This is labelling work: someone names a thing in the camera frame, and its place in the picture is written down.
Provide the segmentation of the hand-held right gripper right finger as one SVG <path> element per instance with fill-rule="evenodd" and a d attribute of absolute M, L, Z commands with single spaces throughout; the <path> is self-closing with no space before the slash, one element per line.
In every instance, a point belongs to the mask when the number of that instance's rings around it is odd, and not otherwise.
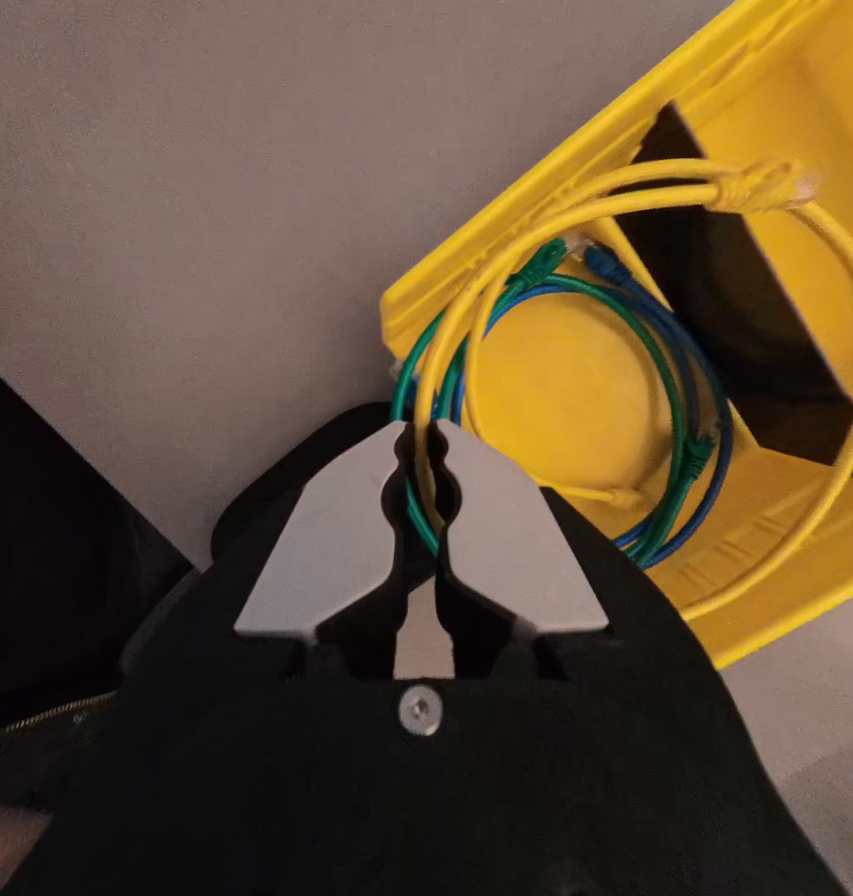
<path fill-rule="evenodd" d="M 442 531 L 439 621 L 456 678 L 486 678 L 510 646 L 609 628 L 606 611 L 537 482 L 450 420 L 433 423 L 433 477 Z"/>

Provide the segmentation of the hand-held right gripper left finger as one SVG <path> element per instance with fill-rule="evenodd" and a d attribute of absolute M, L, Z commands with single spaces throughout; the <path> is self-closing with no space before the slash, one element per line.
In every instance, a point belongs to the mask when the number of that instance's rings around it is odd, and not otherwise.
<path fill-rule="evenodd" d="M 356 678 L 392 678 L 405 583 L 409 426 L 391 421 L 302 489 L 234 623 L 239 636 L 328 645 Z"/>

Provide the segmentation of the yellow plastic bin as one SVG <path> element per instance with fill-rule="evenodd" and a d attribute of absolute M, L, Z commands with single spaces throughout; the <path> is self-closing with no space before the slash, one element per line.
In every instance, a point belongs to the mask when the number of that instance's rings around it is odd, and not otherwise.
<path fill-rule="evenodd" d="M 853 237 L 853 1 L 727 7 L 393 284 L 381 301 L 387 347 L 401 359 L 419 325 L 592 176 L 692 155 L 806 163 Z M 683 609 L 759 562 L 824 485 L 853 417 L 853 286 L 784 211 L 657 210 L 589 229 L 677 310 L 726 380 L 735 454 L 721 497 L 687 547 L 650 571 Z M 664 389 L 612 311 L 536 297 L 480 356 L 495 447 L 565 487 L 662 495 Z M 691 626 L 727 666 L 851 598 L 853 477 L 784 565 Z"/>

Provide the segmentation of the person's bare leg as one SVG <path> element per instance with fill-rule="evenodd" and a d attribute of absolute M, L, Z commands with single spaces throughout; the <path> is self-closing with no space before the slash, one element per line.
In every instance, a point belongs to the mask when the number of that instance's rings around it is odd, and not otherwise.
<path fill-rule="evenodd" d="M 0 805 L 0 890 L 43 836 L 53 815 Z"/>

